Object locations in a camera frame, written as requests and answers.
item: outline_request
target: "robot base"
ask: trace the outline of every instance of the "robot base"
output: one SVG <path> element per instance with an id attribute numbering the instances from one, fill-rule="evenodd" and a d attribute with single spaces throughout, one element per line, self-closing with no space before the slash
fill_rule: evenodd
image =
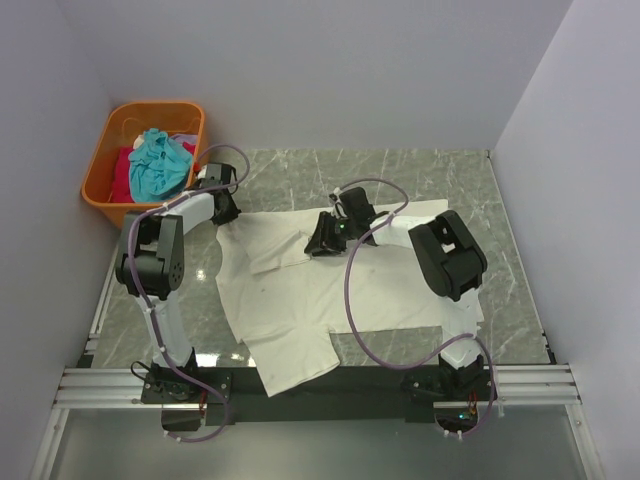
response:
<path id="1" fill-rule="evenodd" d="M 168 373 L 172 376 L 167 377 L 164 384 L 160 380 L 159 385 L 157 373 L 154 376 L 152 369 L 146 382 L 152 387 L 143 389 L 142 403 L 198 404 L 201 392 L 185 393 L 189 396 L 186 399 L 182 395 L 184 391 L 178 390 L 181 394 L 176 396 L 173 393 L 176 383 L 183 383 L 184 389 L 191 386 L 170 370 Z M 218 389 L 228 399 L 233 411 L 232 423 L 390 418 L 433 423 L 438 414 L 446 413 L 451 418 L 468 411 L 466 406 L 436 409 L 435 402 L 466 405 L 472 393 L 478 401 L 488 401 L 491 391 L 489 371 L 484 368 L 482 357 L 459 370 L 443 360 L 440 365 L 425 365 L 407 372 L 377 366 L 338 367 L 271 398 L 255 368 L 198 367 L 193 373 L 195 378 Z M 224 406 L 209 396 L 204 424 L 220 425 L 223 415 Z M 201 412 L 164 409 L 162 423 L 168 431 L 195 431 L 202 423 Z"/>

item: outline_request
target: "red cloth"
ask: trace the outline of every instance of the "red cloth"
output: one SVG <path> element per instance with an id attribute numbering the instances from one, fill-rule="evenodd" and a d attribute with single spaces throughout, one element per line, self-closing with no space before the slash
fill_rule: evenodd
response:
<path id="1" fill-rule="evenodd" d="M 184 142 L 182 146 L 192 156 L 195 154 L 196 146 Z M 133 147 L 123 147 L 118 153 L 116 167 L 113 169 L 113 182 L 111 183 L 111 203 L 134 203 L 129 190 L 129 154 L 133 152 Z M 193 171 L 198 173 L 200 165 L 195 164 Z"/>

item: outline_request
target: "gray marble tile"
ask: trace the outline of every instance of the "gray marble tile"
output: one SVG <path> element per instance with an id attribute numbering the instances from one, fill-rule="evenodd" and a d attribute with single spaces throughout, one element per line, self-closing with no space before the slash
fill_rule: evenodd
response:
<path id="1" fill-rule="evenodd" d="M 447 198 L 485 251 L 489 269 L 480 292 L 485 316 L 480 334 L 498 363 L 548 363 L 545 343 L 524 272 L 508 226 L 491 164 L 483 151 L 439 150 L 254 150 L 252 171 L 235 195 L 245 212 L 288 211 L 328 206 L 327 194 L 363 176 L 398 183 L 411 200 Z M 230 153 L 216 157 L 239 165 Z M 372 203 L 399 201 L 385 185 L 365 184 Z M 185 238 L 187 276 L 180 306 L 199 362 L 252 365 L 244 345 L 236 344 L 224 316 L 215 276 L 220 246 L 215 227 L 203 224 Z M 364 334 L 383 358 L 404 363 L 429 353 L 441 341 L 438 327 Z M 333 335 L 344 365 L 371 361 L 352 335 Z M 127 367 L 149 361 L 151 343 L 137 306 L 116 285 L 107 307 L 94 367 Z"/>

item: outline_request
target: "orange plastic basket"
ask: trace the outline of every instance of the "orange plastic basket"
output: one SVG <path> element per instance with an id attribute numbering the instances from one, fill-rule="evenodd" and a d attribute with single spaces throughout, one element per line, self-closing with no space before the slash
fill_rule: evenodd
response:
<path id="1" fill-rule="evenodd" d="M 198 135 L 194 158 L 208 146 L 205 114 L 200 106 L 190 102 L 153 101 L 127 103 L 116 108 L 102 130 L 102 136 L 91 159 L 82 184 L 82 197 L 99 209 L 118 228 L 129 210 L 149 210 L 160 203 L 111 203 L 111 184 L 120 148 L 130 147 L 138 135 L 150 128 L 164 130 L 169 135 Z M 199 163 L 208 162 L 208 156 Z M 194 181 L 193 166 L 187 185 Z"/>

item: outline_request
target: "blue cloth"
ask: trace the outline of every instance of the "blue cloth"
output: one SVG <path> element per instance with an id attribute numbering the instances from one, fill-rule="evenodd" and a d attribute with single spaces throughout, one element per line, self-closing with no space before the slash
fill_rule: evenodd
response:
<path id="1" fill-rule="evenodd" d="M 193 155 L 167 132 L 151 128 L 144 143 L 129 154 L 129 187 L 134 202 L 162 202 L 187 183 Z"/>

